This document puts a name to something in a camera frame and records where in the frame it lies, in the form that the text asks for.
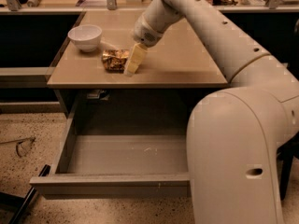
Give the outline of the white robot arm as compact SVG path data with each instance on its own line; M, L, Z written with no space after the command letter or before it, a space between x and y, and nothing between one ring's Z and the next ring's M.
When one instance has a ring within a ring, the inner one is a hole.
M299 82L206 0L151 0L125 72L185 18L229 83L189 118L186 148L196 224L284 224L277 151L298 132Z

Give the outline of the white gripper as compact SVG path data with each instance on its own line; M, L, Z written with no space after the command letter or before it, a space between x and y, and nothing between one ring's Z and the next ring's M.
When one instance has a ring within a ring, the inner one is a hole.
M142 64L147 56L148 48L155 46L163 37L161 33L153 30L141 15L135 22L133 29L133 39L135 42L129 52L128 60L125 64L124 74L132 76Z

